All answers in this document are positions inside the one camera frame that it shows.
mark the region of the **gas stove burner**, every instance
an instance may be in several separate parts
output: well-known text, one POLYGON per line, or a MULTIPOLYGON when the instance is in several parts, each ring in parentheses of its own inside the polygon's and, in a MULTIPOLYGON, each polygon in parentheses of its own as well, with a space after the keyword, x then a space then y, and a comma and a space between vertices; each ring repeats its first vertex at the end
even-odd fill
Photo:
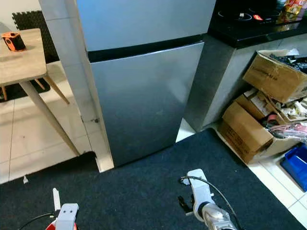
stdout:
POLYGON ((233 12, 219 11, 218 15, 225 19, 231 19, 240 22, 250 21, 252 19, 250 14, 244 12, 233 13, 233 12))
POLYGON ((280 12, 275 10, 254 9, 254 8, 249 8, 248 10, 251 11, 253 14, 261 15, 262 17, 278 17, 280 15, 280 12))

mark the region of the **silver refrigerator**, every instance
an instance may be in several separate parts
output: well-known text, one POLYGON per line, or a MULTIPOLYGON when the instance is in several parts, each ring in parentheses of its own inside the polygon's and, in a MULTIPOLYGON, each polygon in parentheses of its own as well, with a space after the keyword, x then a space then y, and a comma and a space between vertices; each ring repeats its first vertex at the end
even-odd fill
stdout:
POLYGON ((77 0, 115 166, 176 141, 215 0, 77 0))

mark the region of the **blue plastic box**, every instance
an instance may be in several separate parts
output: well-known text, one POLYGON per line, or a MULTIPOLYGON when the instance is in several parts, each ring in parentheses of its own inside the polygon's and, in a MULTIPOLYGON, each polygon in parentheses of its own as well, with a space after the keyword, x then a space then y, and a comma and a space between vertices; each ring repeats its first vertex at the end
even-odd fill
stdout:
POLYGON ((302 145, 288 151, 280 165, 307 191, 307 147, 302 145))

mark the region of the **tabletop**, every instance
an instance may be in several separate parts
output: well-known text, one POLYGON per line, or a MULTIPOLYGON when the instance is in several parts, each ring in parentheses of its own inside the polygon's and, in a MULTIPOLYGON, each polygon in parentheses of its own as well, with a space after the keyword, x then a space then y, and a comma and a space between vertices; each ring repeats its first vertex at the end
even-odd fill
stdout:
POLYGON ((40 29, 18 31, 26 50, 10 51, 0 38, 0 86, 41 78, 46 62, 40 29))

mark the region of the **pile of items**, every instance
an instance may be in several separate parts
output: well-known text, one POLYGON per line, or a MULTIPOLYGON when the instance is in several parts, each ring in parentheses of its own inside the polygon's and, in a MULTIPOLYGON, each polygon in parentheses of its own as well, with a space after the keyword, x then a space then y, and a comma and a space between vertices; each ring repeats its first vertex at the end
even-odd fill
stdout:
POLYGON ((220 134, 250 163, 307 143, 307 58, 261 50, 243 79, 254 88, 223 115, 220 134))

